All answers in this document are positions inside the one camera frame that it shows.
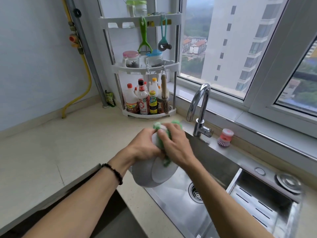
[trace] jar with blue lid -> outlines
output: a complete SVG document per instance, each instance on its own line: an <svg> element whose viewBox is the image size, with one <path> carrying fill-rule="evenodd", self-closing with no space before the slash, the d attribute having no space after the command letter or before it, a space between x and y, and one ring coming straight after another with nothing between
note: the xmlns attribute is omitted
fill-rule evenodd
<svg viewBox="0 0 317 238"><path fill-rule="evenodd" d="M145 58L145 64L147 67L150 68L163 66L163 52L161 52L158 49L154 49L152 53L147 53Z"/></svg>

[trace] person's left hand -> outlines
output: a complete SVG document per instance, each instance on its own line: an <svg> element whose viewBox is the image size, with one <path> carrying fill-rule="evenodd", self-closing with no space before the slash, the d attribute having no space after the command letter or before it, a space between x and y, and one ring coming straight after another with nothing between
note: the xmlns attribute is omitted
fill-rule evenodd
<svg viewBox="0 0 317 238"><path fill-rule="evenodd" d="M164 158L165 154L152 143L153 128L144 128L126 147L134 154L135 161L147 160L153 157Z"/></svg>

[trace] jar with pink lid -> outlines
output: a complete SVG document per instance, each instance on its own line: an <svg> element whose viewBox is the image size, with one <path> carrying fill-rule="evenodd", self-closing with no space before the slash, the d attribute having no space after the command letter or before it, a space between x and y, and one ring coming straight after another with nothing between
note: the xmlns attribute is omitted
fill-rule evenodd
<svg viewBox="0 0 317 238"><path fill-rule="evenodd" d="M139 53L137 51L123 52L122 65L127 68L139 68L140 67Z"/></svg>

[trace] person's right arm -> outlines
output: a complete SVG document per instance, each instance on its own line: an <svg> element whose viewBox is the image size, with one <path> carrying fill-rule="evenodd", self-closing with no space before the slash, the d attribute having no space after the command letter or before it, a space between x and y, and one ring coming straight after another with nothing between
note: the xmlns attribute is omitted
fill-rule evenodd
<svg viewBox="0 0 317 238"><path fill-rule="evenodd" d="M172 140L159 130L166 154L190 177L202 197L207 211L221 238L273 238L255 218L240 206L218 184L196 159L178 124L164 124L171 132Z"/></svg>

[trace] black bracelet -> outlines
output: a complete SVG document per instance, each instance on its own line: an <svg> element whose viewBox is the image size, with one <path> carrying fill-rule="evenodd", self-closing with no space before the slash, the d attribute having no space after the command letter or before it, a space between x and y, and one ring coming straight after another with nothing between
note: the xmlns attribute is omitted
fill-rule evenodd
<svg viewBox="0 0 317 238"><path fill-rule="evenodd" d="M122 175L120 175L120 173L118 171L116 171L114 168L111 167L110 164L102 164L101 167L107 167L109 169L111 169L114 172L114 175L117 177L118 181L119 181L119 185L122 185Z"/></svg>

